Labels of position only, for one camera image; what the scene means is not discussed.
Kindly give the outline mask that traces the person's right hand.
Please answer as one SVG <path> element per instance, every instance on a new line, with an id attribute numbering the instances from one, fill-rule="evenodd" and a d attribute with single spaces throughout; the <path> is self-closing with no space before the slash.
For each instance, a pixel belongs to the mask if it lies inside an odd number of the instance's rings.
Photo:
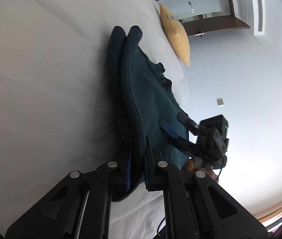
<path id="1" fill-rule="evenodd" d="M 194 173 L 195 171 L 204 171 L 209 177 L 211 177 L 215 182 L 219 183 L 219 177 L 215 174 L 215 172 L 208 168 L 202 168 L 202 167 L 196 167 L 195 162 L 192 159 L 188 159 L 184 166 L 183 170 L 189 171 L 191 173 Z"/>

